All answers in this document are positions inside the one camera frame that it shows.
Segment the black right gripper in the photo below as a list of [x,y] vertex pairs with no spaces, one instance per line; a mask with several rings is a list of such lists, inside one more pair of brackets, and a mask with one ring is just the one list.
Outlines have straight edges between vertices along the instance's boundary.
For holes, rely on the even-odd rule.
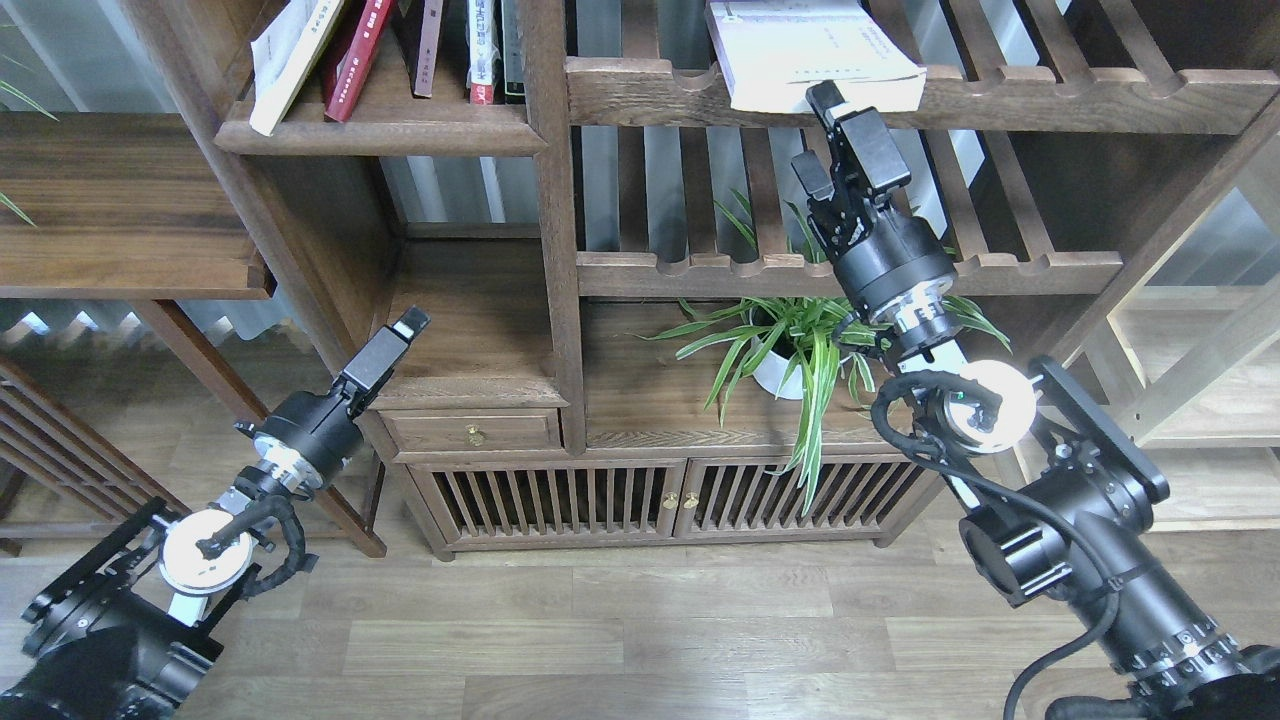
[[812,150],[791,164],[840,287],[865,323],[941,316],[957,273],[929,224],[892,202],[911,173],[879,113],[851,110],[832,79],[808,87],[805,100],[826,132],[831,164]]

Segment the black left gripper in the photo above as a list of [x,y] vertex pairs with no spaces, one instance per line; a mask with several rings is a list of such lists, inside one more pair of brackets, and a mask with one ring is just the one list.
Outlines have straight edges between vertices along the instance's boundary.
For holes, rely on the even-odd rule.
[[316,493],[346,466],[362,436],[355,419],[374,401],[394,365],[431,318],[416,305],[381,328],[349,360],[326,395],[294,392],[264,421],[237,421],[260,460],[236,480],[244,493]]

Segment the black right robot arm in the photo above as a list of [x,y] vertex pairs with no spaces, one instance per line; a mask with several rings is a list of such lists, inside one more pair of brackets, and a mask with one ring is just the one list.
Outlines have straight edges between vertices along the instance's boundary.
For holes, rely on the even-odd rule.
[[805,96],[832,158],[792,160],[808,223],[852,316],[879,329],[867,355],[892,372],[870,409],[877,432],[950,483],[975,569],[1011,606],[1047,594],[1085,626],[1018,676],[1004,716],[1036,675],[1097,643],[1129,696],[1062,697],[1046,717],[1275,719],[1277,650],[1240,648],[1140,541],[1170,493],[1161,470],[1051,357],[1025,372],[964,357],[945,306],[954,261],[892,204],[910,172],[881,115],[831,81]]

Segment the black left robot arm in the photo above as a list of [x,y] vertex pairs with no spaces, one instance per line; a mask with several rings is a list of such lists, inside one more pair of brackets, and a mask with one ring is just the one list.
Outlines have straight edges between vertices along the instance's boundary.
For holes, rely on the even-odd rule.
[[31,670],[3,693],[5,719],[169,719],[216,662],[230,607],[316,556],[294,506],[324,491],[362,436],[356,419],[430,322],[419,307],[380,328],[324,395],[296,392],[259,424],[259,452],[198,511],[150,500],[37,593],[23,614]]

